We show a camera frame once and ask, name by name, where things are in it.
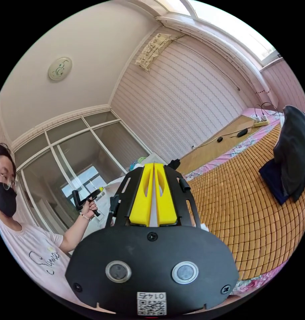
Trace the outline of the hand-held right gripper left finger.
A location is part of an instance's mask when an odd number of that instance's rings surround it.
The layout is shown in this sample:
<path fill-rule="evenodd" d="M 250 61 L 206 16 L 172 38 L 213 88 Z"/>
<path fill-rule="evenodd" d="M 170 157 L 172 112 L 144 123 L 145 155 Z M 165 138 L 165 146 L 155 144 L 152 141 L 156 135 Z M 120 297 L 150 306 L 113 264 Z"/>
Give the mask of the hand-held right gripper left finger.
<path fill-rule="evenodd" d="M 154 164 L 148 163 L 139 169 L 142 169 L 142 172 L 129 220 L 133 225 L 148 227 L 151 215 Z"/>

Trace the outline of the person's left hand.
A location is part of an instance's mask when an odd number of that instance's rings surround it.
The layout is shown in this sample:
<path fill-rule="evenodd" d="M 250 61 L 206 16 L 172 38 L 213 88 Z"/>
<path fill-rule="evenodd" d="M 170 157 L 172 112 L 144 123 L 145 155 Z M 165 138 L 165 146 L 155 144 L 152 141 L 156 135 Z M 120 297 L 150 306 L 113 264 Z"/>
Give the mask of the person's left hand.
<path fill-rule="evenodd" d="M 94 200 L 92 199 L 92 197 L 89 197 L 86 199 L 82 209 L 81 209 L 81 212 L 80 212 L 80 215 L 91 221 L 93 219 L 93 217 L 95 216 L 95 211 L 97 210 L 97 206 L 94 202 Z"/>

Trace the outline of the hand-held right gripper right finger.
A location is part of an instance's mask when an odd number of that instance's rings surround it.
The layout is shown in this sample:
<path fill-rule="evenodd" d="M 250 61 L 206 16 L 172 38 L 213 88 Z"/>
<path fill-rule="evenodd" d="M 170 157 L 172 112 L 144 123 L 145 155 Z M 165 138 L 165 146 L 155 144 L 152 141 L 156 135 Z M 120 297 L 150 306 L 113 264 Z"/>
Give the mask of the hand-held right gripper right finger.
<path fill-rule="evenodd" d="M 155 199 L 158 227 L 177 224 L 177 214 L 172 200 L 165 168 L 154 163 Z"/>

